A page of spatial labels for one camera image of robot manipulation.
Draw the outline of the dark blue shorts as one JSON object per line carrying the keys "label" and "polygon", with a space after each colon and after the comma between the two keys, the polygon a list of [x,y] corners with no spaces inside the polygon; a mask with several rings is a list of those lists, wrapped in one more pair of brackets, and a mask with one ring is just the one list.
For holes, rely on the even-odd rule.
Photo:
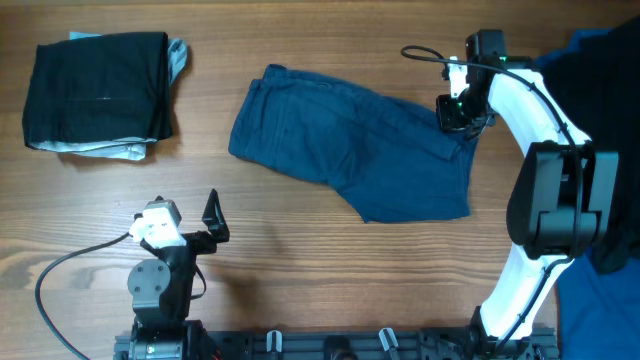
{"label": "dark blue shorts", "polygon": [[475,149],[420,104],[277,64],[251,82],[229,141],[230,154],[327,185],[382,223],[469,216]]}

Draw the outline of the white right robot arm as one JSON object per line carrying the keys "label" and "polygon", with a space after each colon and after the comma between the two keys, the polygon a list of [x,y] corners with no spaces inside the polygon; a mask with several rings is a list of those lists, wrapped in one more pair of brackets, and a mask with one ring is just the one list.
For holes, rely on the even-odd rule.
{"label": "white right robot arm", "polygon": [[618,155],[592,148],[533,61],[507,54],[502,31],[480,30],[465,48],[465,60],[445,62],[450,92],[436,100],[441,129],[474,140],[502,117],[524,155],[506,211],[509,257],[475,310],[465,350],[519,356],[556,280],[607,231]]}

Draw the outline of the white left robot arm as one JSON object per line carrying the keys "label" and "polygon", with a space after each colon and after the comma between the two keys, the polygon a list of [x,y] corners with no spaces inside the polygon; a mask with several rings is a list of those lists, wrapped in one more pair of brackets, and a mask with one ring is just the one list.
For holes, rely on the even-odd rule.
{"label": "white left robot arm", "polygon": [[134,216],[129,234],[153,255],[135,265],[127,280],[135,313],[131,334],[116,340],[115,359],[220,359],[219,347],[199,320],[188,318],[193,281],[202,277],[199,255],[214,254],[230,231],[212,190],[202,215],[204,231],[181,233],[172,200],[157,197]]}

